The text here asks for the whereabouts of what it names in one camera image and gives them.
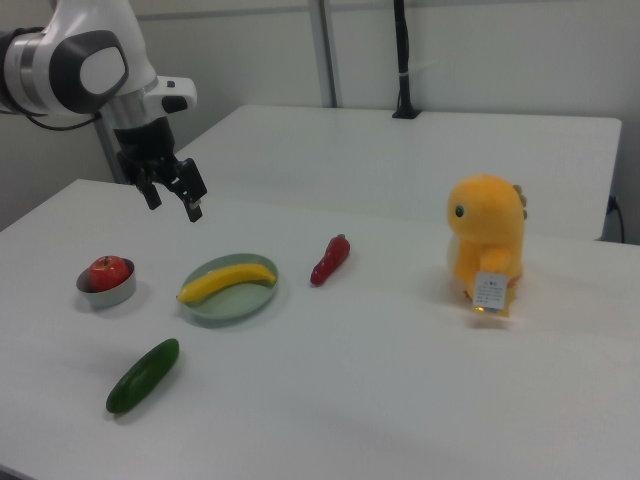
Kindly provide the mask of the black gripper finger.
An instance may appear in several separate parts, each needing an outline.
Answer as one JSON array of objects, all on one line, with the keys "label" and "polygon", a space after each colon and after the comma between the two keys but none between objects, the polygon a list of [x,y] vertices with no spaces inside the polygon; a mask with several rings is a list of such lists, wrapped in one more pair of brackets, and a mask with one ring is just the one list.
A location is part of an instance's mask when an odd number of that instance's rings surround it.
[{"label": "black gripper finger", "polygon": [[140,169],[134,174],[134,185],[143,195],[150,210],[155,210],[161,205],[156,186],[144,169]]},{"label": "black gripper finger", "polygon": [[207,187],[192,158],[173,158],[163,172],[163,184],[182,201],[192,223],[202,217],[200,203],[207,194]]}]

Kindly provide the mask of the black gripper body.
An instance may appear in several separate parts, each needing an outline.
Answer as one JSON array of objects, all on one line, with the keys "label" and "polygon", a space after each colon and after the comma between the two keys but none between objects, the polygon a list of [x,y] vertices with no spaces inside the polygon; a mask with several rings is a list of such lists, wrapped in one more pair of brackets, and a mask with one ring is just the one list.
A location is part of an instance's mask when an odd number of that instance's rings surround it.
[{"label": "black gripper body", "polygon": [[166,117],[137,128],[116,129],[114,134],[120,147],[117,158],[128,184],[135,184],[140,172],[162,184],[176,179],[175,140]]}]

